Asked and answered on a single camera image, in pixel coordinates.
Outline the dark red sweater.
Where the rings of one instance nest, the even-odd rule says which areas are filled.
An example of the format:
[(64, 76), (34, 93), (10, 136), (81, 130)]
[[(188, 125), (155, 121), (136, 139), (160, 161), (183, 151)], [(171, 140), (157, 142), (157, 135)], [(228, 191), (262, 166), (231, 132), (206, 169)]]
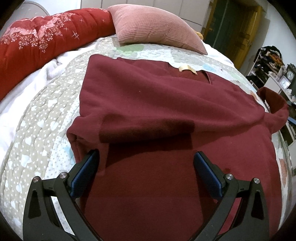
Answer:
[(196, 176), (197, 151), (237, 179), (260, 179), (274, 235), (282, 200), (271, 136), (289, 112), (276, 92), (257, 96), (269, 111), (210, 72), (92, 55), (67, 138), (77, 162), (100, 151), (84, 214), (102, 239), (188, 240), (198, 231), (216, 203)]

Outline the patchwork heart quilt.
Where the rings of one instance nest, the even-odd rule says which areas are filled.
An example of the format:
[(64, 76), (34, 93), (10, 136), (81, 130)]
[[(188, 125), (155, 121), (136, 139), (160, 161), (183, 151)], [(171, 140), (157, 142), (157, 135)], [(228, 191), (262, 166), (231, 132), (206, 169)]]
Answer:
[(195, 70), (217, 74), (248, 94), (255, 92), (229, 59), (210, 46), (206, 49), (207, 55), (201, 55), (156, 44), (120, 46), (114, 36), (101, 38), (81, 49), (77, 57), (63, 54), (63, 73), (49, 70), (49, 84), (35, 97), (29, 97), (17, 126), (11, 120), (15, 110), (2, 114), (1, 131), (13, 130), (14, 134), (7, 144), (1, 144), (1, 213), (16, 236), (23, 236), (23, 213), (32, 178), (56, 177), (75, 163), (66, 132), (79, 114), (79, 92), (91, 55), (165, 61), (174, 67), (188, 64)]

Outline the white fleece blanket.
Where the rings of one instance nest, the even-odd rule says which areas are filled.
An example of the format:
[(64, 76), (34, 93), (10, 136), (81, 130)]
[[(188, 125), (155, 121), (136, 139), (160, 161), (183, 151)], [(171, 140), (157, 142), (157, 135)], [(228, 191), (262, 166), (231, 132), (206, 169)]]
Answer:
[(1, 101), (1, 114), (27, 106), (40, 90), (60, 76), (70, 61), (80, 54), (80, 49), (63, 53), (26, 77)]

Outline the cluttered white shelf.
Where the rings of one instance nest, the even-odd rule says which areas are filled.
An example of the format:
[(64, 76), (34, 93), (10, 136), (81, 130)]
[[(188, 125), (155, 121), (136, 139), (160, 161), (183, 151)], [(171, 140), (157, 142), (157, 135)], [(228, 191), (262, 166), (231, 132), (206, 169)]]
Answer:
[(275, 46), (265, 46), (257, 50), (246, 78), (255, 89), (269, 88), (286, 100), (289, 117), (280, 132), (286, 144), (292, 145), (295, 141), (295, 66), (285, 65)]

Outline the red floral comforter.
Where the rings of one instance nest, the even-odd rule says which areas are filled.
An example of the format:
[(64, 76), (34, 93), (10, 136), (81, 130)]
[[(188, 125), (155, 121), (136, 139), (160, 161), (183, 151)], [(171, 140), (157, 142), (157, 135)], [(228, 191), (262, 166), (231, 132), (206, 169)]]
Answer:
[(98, 8), (15, 21), (1, 37), (1, 99), (60, 54), (113, 34), (111, 13)]

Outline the wooden door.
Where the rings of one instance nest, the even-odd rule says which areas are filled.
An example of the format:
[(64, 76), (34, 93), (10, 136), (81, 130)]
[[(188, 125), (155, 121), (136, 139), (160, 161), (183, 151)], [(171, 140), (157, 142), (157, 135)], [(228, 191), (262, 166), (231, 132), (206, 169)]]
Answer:
[(240, 69), (256, 36), (262, 6), (258, 1), (210, 1), (209, 10), (204, 42)]

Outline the white headboard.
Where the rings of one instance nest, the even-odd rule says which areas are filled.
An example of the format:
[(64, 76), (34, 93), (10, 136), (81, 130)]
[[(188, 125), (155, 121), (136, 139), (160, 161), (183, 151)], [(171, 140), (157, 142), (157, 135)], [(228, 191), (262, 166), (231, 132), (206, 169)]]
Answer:
[(24, 1), (12, 13), (12, 15), (4, 22), (1, 29), (1, 37), (12, 23), (24, 18), (31, 19), (35, 16), (49, 16), (48, 11), (39, 3), (34, 1)]

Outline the pink corduroy pillow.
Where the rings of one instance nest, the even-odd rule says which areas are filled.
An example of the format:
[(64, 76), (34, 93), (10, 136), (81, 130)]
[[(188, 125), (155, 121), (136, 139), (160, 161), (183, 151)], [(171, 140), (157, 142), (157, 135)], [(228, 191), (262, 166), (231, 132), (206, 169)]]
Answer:
[(173, 13), (136, 4), (116, 4), (107, 10), (120, 44), (160, 44), (207, 54), (196, 31)]

